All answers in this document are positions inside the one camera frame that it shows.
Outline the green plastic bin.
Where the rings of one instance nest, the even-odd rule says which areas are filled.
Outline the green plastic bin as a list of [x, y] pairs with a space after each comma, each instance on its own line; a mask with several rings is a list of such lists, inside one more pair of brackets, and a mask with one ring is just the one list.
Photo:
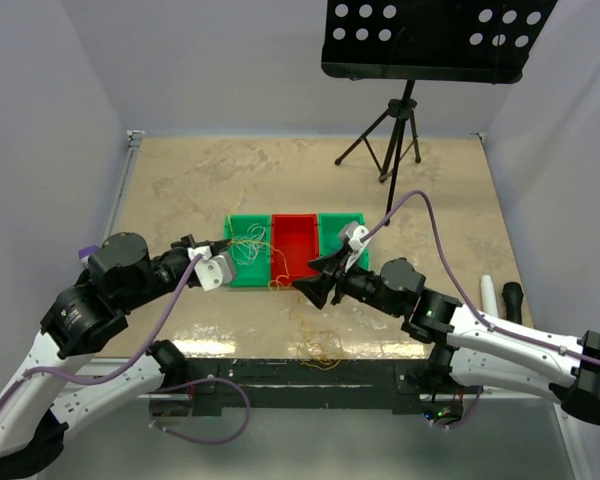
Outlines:
[[224, 236], [231, 240], [229, 253], [237, 271], [233, 288], [266, 287], [271, 280], [270, 215], [227, 215]]
[[349, 223], [356, 221], [365, 224], [365, 217], [360, 212], [326, 212], [318, 214], [318, 233], [320, 255], [325, 256], [338, 251], [342, 243], [340, 231]]

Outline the red plastic bin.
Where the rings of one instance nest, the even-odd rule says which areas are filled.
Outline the red plastic bin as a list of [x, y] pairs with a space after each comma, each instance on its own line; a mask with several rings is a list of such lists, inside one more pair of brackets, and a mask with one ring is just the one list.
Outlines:
[[271, 280], [287, 288], [299, 278], [314, 276], [308, 263], [320, 253], [318, 217], [313, 214], [273, 214]]

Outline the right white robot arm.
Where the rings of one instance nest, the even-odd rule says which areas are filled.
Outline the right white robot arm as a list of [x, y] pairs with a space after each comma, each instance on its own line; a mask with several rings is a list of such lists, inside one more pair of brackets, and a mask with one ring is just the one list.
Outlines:
[[562, 335], [485, 314], [426, 287], [425, 276], [406, 258], [386, 262], [379, 272], [348, 260], [346, 250], [314, 259], [313, 275], [292, 285], [318, 309], [350, 297], [402, 319], [404, 332], [434, 347], [425, 369], [432, 390], [517, 391], [600, 426], [600, 333]]

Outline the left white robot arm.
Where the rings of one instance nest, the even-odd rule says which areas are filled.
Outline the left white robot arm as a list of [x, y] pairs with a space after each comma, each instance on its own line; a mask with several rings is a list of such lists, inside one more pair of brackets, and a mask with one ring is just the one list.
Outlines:
[[41, 321], [26, 358], [0, 394], [0, 479], [26, 479], [54, 462], [92, 422], [139, 395], [176, 392], [188, 364], [168, 340], [150, 334], [138, 353], [102, 377], [78, 371], [128, 325], [135, 309], [186, 287], [210, 291], [236, 270], [227, 239], [186, 236], [157, 257], [144, 238], [123, 232], [82, 252], [84, 270]]

